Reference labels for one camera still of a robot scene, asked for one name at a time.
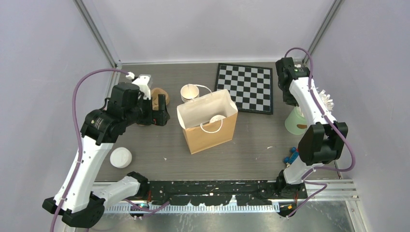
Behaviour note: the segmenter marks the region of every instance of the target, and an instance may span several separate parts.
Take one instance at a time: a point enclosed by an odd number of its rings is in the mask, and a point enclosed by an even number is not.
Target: white rope handle
[[[197,86],[197,87],[202,87],[202,88],[206,88],[206,89],[208,89],[208,90],[209,90],[209,92],[212,94],[212,91],[211,91],[208,87],[206,87],[206,86],[202,86],[202,85],[194,85],[194,86]]]
[[[220,129],[222,128],[222,123],[223,123],[223,119],[220,120],[220,127],[219,127],[219,129],[216,130],[216,131],[214,131],[214,132],[206,131],[206,130],[202,127],[203,123],[201,123],[199,126],[201,127],[201,129],[202,129],[204,132],[213,134],[213,133],[216,133],[216,132],[220,131]]]
[[[193,94],[192,94],[192,92],[191,92],[190,85],[193,85],[193,86],[196,86],[196,87],[206,88],[206,89],[208,89],[208,90],[209,90],[209,92],[210,92],[210,93],[211,93],[211,95],[212,95],[212,91],[211,91],[208,87],[206,87],[206,86],[202,86],[202,85],[195,85],[195,84],[187,84],[187,85],[188,85],[188,91],[190,92],[191,96],[193,96]]]

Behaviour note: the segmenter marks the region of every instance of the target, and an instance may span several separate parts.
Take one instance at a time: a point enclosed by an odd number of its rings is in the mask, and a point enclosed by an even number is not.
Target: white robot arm
[[[338,159],[343,149],[343,141],[323,118],[311,96],[310,90],[313,91],[327,117],[334,122],[334,125],[345,137],[348,128],[346,123],[337,122],[332,114],[327,111],[316,90],[314,80],[311,80],[311,88],[309,88],[308,76],[310,71],[308,68],[295,67],[292,58],[278,60],[276,68],[278,86],[283,91],[283,101],[289,105],[299,105],[309,126],[298,145],[299,157],[290,167],[279,173],[277,186],[281,189],[286,185],[301,184],[303,178],[311,173],[310,170]]]
[[[159,110],[152,110],[150,84],[149,75],[140,75],[132,83],[119,83],[113,87],[107,108],[94,110],[86,116],[81,128],[81,165],[59,211],[68,226],[91,228],[105,208],[127,197],[147,193],[148,179],[135,172],[97,192],[91,192],[91,188],[105,157],[127,126],[134,123],[164,126],[169,120],[164,95],[158,97]],[[43,208],[52,214],[73,175],[77,158],[78,152],[58,193],[43,202]]]

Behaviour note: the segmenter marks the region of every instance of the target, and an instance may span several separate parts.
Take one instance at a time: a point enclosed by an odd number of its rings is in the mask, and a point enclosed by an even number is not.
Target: black and white checkered board
[[[272,69],[219,64],[215,91],[227,89],[239,111],[273,114]]]

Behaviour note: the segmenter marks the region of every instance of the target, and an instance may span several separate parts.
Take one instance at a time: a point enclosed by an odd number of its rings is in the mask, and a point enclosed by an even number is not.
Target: white paper cup
[[[187,102],[199,96],[199,89],[196,85],[187,84],[181,88],[181,100]]]

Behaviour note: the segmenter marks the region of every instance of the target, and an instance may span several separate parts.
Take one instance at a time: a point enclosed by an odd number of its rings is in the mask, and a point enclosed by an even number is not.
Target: white lid
[[[224,118],[226,118],[226,117],[223,116],[223,115],[215,115],[215,116],[213,116],[213,117],[211,118],[211,120],[209,121],[209,123],[213,123],[213,122],[222,120],[222,119],[224,119]]]
[[[115,149],[110,156],[110,162],[116,168],[127,167],[131,163],[131,160],[131,152],[125,147]]]

